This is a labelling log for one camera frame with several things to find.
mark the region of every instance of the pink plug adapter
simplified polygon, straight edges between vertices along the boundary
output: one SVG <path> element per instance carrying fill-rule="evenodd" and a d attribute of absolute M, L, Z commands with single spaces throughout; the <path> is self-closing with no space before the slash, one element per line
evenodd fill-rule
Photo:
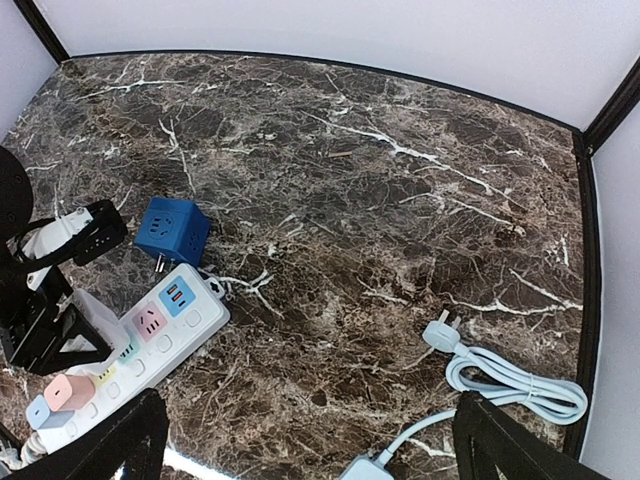
<path fill-rule="evenodd" d="M 89 377 L 60 374 L 44 389 L 47 405 L 54 412 L 79 410 L 95 395 Z"/>

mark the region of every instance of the cable connector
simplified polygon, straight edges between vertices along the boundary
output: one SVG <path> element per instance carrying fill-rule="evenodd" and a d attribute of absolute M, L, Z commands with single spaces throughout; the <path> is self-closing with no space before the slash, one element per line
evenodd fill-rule
<path fill-rule="evenodd" d="M 393 476 L 369 457 L 359 456 L 340 475 L 339 480 L 393 480 Z"/>
<path fill-rule="evenodd" d="M 449 311 L 443 310 L 437 321 L 429 322 L 422 332 L 422 339 L 439 352 L 455 353 L 465 357 L 469 353 L 469 348 L 460 343 L 460 334 L 457 330 L 444 323 L 448 316 Z"/>

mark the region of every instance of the black bracket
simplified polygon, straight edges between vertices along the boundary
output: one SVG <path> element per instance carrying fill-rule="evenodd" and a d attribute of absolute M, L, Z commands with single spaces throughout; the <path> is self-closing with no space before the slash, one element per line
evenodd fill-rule
<path fill-rule="evenodd" d="M 144 390 L 95 428 L 6 480 L 158 480 L 169 431 L 164 401 Z"/>
<path fill-rule="evenodd" d="M 13 3 L 16 4 L 24 19 L 29 23 L 55 62 L 60 65 L 65 60 L 69 60 L 69 54 L 42 16 L 34 0 L 13 0 Z"/>
<path fill-rule="evenodd" d="M 97 202 L 87 207 L 95 218 L 102 218 L 102 228 L 89 235 L 75 250 L 73 261 L 82 267 L 120 245 L 129 231 L 120 213 L 111 202 Z"/>
<path fill-rule="evenodd" d="M 74 365 L 102 362 L 111 355 L 112 348 L 75 305 L 68 305 L 58 317 L 58 301 L 73 292 L 58 267 L 51 268 L 37 292 L 29 292 L 27 302 L 9 328 L 0 330 L 9 363 L 44 376 Z M 89 342 L 93 350 L 61 351 L 78 336 Z"/>
<path fill-rule="evenodd" d="M 477 392 L 462 394 L 453 442 L 460 480 L 607 480 L 538 440 Z"/>

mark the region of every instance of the white plug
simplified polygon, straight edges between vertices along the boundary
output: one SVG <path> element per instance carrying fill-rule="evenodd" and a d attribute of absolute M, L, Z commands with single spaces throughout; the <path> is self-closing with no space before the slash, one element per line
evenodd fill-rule
<path fill-rule="evenodd" d="M 393 475 L 369 457 L 356 457 L 340 475 L 340 480 L 393 480 Z"/>
<path fill-rule="evenodd" d="M 422 339 L 439 352 L 455 353 L 465 357 L 469 348 L 460 343 L 460 334 L 456 329 L 444 323 L 448 316 L 449 311 L 443 310 L 437 321 L 429 322 L 422 332 Z"/>
<path fill-rule="evenodd" d="M 37 259 L 56 251 L 67 243 L 74 235 L 77 235 L 91 223 L 93 217 L 86 208 L 79 208 L 75 212 L 57 218 L 49 225 L 45 225 L 38 230 L 24 246 L 24 254 L 28 258 Z M 27 286 L 36 291 L 44 278 L 49 273 L 51 267 L 43 268 L 37 272 L 30 273 L 27 277 Z"/>

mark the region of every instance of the white cable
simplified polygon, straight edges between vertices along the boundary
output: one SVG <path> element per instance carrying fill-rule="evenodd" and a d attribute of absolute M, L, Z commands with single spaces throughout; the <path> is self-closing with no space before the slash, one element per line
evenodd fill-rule
<path fill-rule="evenodd" d="M 7 448 L 0 442 L 0 461 L 9 467 L 9 470 L 20 470 L 46 454 L 47 449 L 44 448 L 38 432 L 32 433 L 27 439 L 20 450 L 20 456 L 15 448 Z"/>
<path fill-rule="evenodd" d="M 422 337 L 436 350 L 455 353 L 447 365 L 447 382 L 459 392 L 473 390 L 491 400 L 494 405 L 521 403 L 532 412 L 556 425 L 577 422 L 586 412 L 588 400 L 582 388 L 574 382 L 539 377 L 525 372 L 504 358 L 479 347 L 460 343 L 460 334 L 441 321 L 430 322 Z M 500 385 L 470 380 L 462 374 L 465 368 L 475 367 Z M 437 413 L 409 427 L 376 459 L 384 467 L 393 454 L 412 435 L 434 423 L 452 418 L 455 409 Z"/>

